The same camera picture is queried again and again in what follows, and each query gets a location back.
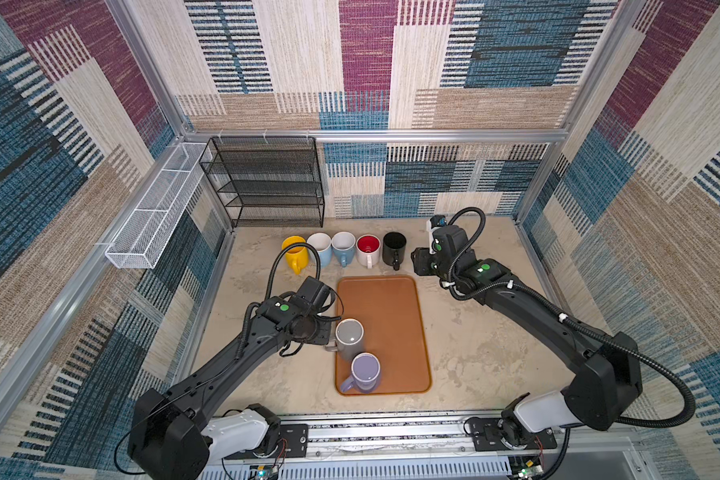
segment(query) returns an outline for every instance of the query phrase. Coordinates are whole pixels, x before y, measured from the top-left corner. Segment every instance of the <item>lavender mug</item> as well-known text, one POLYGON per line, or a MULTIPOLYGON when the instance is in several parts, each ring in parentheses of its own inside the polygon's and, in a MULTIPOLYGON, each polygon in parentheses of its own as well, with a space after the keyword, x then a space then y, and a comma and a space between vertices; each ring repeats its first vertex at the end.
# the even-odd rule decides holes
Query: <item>lavender mug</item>
POLYGON ((378 387, 381 380, 382 364, 378 362, 376 355, 361 353, 352 360, 349 377, 342 382, 338 390, 346 393, 354 387, 360 393, 371 393, 378 387))

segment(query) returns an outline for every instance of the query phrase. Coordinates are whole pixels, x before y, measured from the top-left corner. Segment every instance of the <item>mug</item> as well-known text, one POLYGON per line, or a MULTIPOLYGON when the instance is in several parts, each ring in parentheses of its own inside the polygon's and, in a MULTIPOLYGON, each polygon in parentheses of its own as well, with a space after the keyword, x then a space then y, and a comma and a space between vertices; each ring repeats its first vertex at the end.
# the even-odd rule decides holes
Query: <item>mug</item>
MULTIPOLYGON (((315 250, 317 250, 317 254, 320 255, 321 268, 325 268, 327 264, 331 263, 331 256, 333 256, 333 248, 331 248, 330 236, 323 233, 312 234, 307 239, 307 243, 314 246, 315 250)), ((314 254, 310 251, 309 258, 312 257, 314 257, 314 254)))
POLYGON ((331 240, 333 254, 342 266, 352 263, 355 256, 355 236, 349 232, 338 232, 331 240))
POLYGON ((375 235, 363 235, 358 239, 358 261, 368 268, 378 263, 382 255, 382 242, 375 235))
MULTIPOLYGON (((282 242, 282 246, 280 248, 286 248, 288 245, 297 244, 299 242, 303 243, 304 237, 298 235, 289 236, 282 242)), ((304 246, 291 248, 286 252, 286 262, 293 269, 294 274, 300 274, 302 272, 302 268, 305 268, 307 264, 309 264, 307 248, 304 246)))
POLYGON ((363 353, 362 323, 353 318, 342 320, 336 325, 336 351, 347 362, 351 362, 359 353, 363 353))
POLYGON ((360 393, 371 393, 378 387, 381 377, 382 364, 378 362, 376 355, 361 353, 352 360, 349 377, 342 382, 338 390, 346 393, 355 387, 360 393))
POLYGON ((399 232, 389 232, 384 235, 384 249, 382 258, 384 263, 395 270, 400 270, 400 264, 405 258, 405 235, 399 232))

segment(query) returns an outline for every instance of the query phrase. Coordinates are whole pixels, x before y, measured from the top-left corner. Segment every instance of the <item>concrete floor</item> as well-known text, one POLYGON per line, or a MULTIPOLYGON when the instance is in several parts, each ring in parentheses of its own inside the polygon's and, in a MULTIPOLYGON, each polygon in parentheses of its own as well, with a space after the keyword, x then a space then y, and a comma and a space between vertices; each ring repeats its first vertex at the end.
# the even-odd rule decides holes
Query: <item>concrete floor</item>
MULTIPOLYGON (((458 224, 471 235, 478 219, 462 217, 458 224)), ((195 368, 240 332, 246 306, 264 296, 269 269, 285 238, 307 238, 317 231, 334 235, 342 230, 355 237, 374 234, 379 238, 395 230, 407 237, 405 262, 399 272, 381 261, 369 270, 356 259, 343 269, 333 258, 322 270, 321 280, 336 287, 342 276, 407 274, 415 278, 432 366, 432 388, 410 395, 341 396, 334 387, 335 353, 307 345, 294 357, 274 355, 265 360, 224 402, 222 412, 256 402, 278 414, 503 408, 522 393, 561 388, 573 378, 551 351, 511 320, 476 302, 457 302, 440 288, 435 277, 413 273, 410 252, 428 242, 422 218, 326 219, 322 229, 238 229, 195 368)), ((489 217, 474 249, 478 258, 495 258, 541 292, 509 218, 489 217)), ((282 261, 272 292, 296 290, 307 275, 314 275, 313 264, 297 276, 282 261)))

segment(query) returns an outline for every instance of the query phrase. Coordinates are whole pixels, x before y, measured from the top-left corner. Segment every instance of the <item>white wire basket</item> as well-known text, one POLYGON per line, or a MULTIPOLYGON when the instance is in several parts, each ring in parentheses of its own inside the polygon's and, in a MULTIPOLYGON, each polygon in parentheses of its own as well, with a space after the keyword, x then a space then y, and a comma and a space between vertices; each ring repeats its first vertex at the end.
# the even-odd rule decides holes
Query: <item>white wire basket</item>
POLYGON ((184 143, 175 149, 152 185, 130 213, 106 258, 117 268, 154 268, 202 178, 200 158, 206 144, 184 143))

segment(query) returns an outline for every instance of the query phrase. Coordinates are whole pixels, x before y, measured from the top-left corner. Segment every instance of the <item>black wire mesh shelf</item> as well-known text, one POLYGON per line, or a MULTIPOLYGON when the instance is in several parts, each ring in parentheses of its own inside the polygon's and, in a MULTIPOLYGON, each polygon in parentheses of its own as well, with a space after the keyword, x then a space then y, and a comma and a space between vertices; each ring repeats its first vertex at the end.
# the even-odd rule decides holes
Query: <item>black wire mesh shelf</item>
POLYGON ((214 137, 200 166, 233 226, 322 226, 314 138, 214 137))

